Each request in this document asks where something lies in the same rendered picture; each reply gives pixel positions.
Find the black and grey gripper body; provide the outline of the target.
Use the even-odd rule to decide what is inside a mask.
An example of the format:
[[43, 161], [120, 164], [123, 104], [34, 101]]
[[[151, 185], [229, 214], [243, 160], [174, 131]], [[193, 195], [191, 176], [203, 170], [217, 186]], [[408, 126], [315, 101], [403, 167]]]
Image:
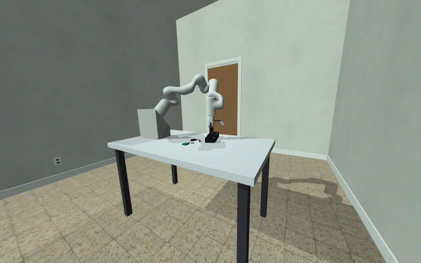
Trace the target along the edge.
[[214, 126], [214, 116], [215, 115], [208, 115], [208, 127], [210, 126], [210, 122], [212, 122], [212, 127]]

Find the black rack of bins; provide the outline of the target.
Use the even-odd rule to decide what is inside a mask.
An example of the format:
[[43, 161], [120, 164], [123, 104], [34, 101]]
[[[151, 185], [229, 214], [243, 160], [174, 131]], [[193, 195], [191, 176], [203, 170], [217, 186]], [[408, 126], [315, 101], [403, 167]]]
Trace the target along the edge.
[[213, 132], [213, 135], [208, 134], [205, 137], [205, 143], [215, 143], [219, 137], [219, 132]]

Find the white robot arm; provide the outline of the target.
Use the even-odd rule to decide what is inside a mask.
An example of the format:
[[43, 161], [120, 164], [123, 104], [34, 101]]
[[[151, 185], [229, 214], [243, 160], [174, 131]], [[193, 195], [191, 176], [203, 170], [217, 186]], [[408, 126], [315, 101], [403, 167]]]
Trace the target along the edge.
[[[200, 91], [204, 94], [208, 92], [206, 97], [206, 115], [216, 115], [216, 110], [224, 108], [224, 99], [218, 92], [218, 81], [217, 79], [210, 79], [208, 84], [202, 74], [194, 76], [192, 82], [182, 87], [166, 87], [163, 90], [165, 97], [168, 99], [162, 99], [158, 105], [154, 108], [157, 112], [164, 117], [166, 112], [171, 106], [176, 106], [180, 103], [180, 99], [177, 94], [187, 95], [194, 91], [195, 86], [198, 85]], [[171, 103], [170, 103], [171, 102]]]

